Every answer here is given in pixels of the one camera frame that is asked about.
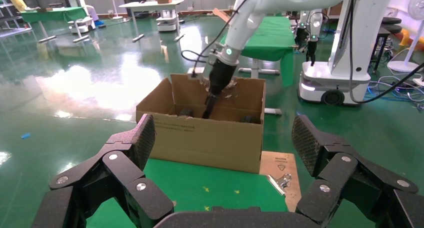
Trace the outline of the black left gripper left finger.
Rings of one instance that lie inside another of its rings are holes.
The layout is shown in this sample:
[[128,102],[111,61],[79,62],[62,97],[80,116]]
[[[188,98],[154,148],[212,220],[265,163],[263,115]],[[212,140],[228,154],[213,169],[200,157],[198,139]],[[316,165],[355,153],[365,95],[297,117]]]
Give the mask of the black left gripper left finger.
[[32,226],[84,228],[102,203],[114,199],[138,228],[152,228],[174,212],[173,202],[144,173],[156,138],[154,117],[113,134],[99,152],[49,183]]

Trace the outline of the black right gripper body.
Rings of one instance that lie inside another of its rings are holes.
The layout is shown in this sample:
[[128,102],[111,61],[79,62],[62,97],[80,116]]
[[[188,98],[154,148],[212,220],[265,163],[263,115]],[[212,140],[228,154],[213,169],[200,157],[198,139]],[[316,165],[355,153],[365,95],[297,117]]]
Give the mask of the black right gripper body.
[[236,65],[228,65],[220,59],[216,59],[209,73],[209,89],[207,97],[218,97],[223,89],[230,83]]

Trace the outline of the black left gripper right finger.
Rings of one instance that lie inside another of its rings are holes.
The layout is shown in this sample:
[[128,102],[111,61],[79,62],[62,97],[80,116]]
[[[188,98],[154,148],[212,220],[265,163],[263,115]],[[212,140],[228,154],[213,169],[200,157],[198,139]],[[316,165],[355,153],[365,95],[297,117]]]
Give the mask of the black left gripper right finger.
[[325,228],[342,201],[353,203],[378,228],[421,228],[424,198],[409,179],[362,157],[343,137],[295,117],[291,139],[314,178],[296,213]]

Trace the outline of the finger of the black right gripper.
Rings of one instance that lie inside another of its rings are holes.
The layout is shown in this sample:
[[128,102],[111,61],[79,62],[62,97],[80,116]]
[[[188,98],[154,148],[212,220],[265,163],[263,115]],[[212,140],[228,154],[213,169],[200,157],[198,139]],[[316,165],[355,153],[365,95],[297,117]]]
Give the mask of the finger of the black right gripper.
[[209,94],[206,98],[205,102],[205,111],[203,112],[202,118],[203,119],[209,119],[210,115],[214,109],[215,103],[217,101],[217,97],[213,94]]

